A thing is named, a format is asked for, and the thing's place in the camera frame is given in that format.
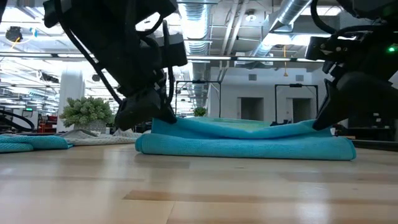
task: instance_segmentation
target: black cable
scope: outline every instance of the black cable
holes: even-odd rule
[[[30,128],[22,127],[21,125],[16,124],[16,123],[8,120],[4,116],[0,115],[0,121],[6,123],[7,125],[10,125],[11,127],[14,127],[14,128],[16,128],[16,129],[18,129],[20,131],[33,131],[35,129],[35,125],[31,121],[29,121],[28,119],[24,118],[23,116],[20,116],[18,114],[14,114],[14,113],[11,113],[11,112],[7,112],[7,111],[4,111],[4,110],[0,110],[0,113],[6,114],[6,115],[9,115],[9,116],[13,116],[15,118],[19,118],[19,119],[25,121],[30,126]]]
[[[164,52],[165,52],[165,61],[167,64],[167,71],[169,74],[169,97],[167,98],[167,104],[171,104],[173,100],[174,94],[174,73],[173,66],[170,65],[168,56],[169,56],[169,47],[170,47],[170,34],[167,28],[167,21],[163,21],[163,36],[164,36]]]
[[[318,0],[312,0],[311,3],[311,17],[313,22],[315,23],[315,25],[317,25],[317,27],[319,27],[319,29],[327,32],[328,34],[334,34],[336,32],[336,29],[330,27],[328,24],[324,23],[317,12],[317,4],[318,4]]]
[[[72,43],[76,46],[76,48],[85,56],[87,61],[91,64],[91,66],[94,68],[95,72],[99,75],[101,78],[102,82],[104,83],[106,89],[110,92],[112,97],[116,102],[121,104],[122,100],[119,98],[119,96],[116,94],[114,89],[112,88],[111,84],[107,81],[104,73],[102,73],[101,69],[97,66],[95,61],[90,57],[89,53],[84,49],[84,47],[79,43],[79,41],[76,39],[76,37],[72,34],[71,30],[67,26],[66,22],[63,20],[63,13],[62,13],[62,7],[61,7],[61,0],[55,0],[54,2],[55,6],[55,13],[57,15],[58,21],[63,29],[65,31],[66,35],[72,41]]]
[[[158,21],[156,22],[156,24],[151,29],[145,30],[145,31],[137,31],[138,35],[148,36],[149,34],[155,32],[157,30],[157,28],[159,28],[160,25],[162,25],[163,20],[164,20],[164,17],[160,16]]]

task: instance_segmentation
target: wall vent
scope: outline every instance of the wall vent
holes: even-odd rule
[[[304,82],[304,75],[296,75],[296,82]]]
[[[257,75],[256,74],[249,74],[249,81],[257,81]]]

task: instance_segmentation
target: folded towel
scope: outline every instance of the folded towel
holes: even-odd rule
[[[356,157],[352,142],[329,129],[312,129],[313,121],[266,127],[238,119],[155,119],[152,133],[136,141],[144,154],[348,161]]]
[[[58,136],[0,136],[0,153],[68,148],[66,140]]]
[[[113,135],[97,135],[91,131],[76,129],[60,135],[65,138],[69,144],[74,146],[97,146],[109,144],[132,144],[141,136],[141,133],[134,133],[131,130],[117,130]]]

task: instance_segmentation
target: ceiling duct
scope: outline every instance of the ceiling duct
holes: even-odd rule
[[[274,46],[267,41],[268,33],[274,31],[291,32],[293,29],[293,23],[310,3],[311,0],[283,0],[282,4],[280,5],[280,9],[277,12],[267,15],[263,27],[264,39],[261,40],[260,44],[256,48],[254,48],[254,50],[250,53],[250,56],[267,56]],[[259,62],[252,62],[239,65],[237,67],[253,69],[257,67],[262,68],[264,65]]]
[[[179,11],[183,18],[184,33],[187,39],[195,41],[186,43],[187,54],[189,55],[208,55],[210,43],[201,42],[200,39],[207,39],[209,35],[210,23],[210,4],[179,4]],[[208,80],[208,65],[206,63],[192,63],[193,80]],[[195,87],[195,97],[197,106],[204,106],[205,99],[200,99],[202,87]]]

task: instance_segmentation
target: white column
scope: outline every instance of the white column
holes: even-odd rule
[[[67,98],[78,99],[85,95],[85,81],[81,69],[76,66],[67,65],[62,71],[60,102],[58,109],[57,132],[70,131],[73,125],[66,128],[59,115],[63,113],[63,108],[68,105]]]

